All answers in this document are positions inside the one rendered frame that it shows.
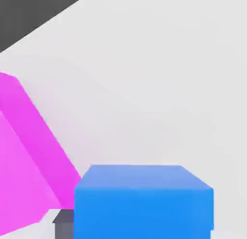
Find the small blue cube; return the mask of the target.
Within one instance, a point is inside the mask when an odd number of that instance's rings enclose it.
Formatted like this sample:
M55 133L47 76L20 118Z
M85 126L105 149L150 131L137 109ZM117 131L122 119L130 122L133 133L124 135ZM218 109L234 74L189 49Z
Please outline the small blue cube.
M211 239L214 190L179 165L93 165L75 188L74 239Z

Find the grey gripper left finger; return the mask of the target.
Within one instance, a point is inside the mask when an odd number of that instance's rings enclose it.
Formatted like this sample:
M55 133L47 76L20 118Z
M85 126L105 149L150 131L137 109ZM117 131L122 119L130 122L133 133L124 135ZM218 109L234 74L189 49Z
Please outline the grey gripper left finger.
M73 239L73 211L51 209L38 223L0 236L0 239Z

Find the large magenta box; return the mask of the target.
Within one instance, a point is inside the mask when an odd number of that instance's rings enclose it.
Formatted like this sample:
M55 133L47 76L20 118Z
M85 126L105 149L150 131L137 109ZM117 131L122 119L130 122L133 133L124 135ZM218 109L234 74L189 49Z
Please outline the large magenta box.
M19 80L0 73L0 236L73 209L79 180Z

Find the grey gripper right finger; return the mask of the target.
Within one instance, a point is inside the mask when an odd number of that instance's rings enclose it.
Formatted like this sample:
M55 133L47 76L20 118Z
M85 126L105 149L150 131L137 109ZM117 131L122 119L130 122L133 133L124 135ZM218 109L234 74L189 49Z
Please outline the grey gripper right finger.
M245 235L229 230L213 230L211 239L247 239Z

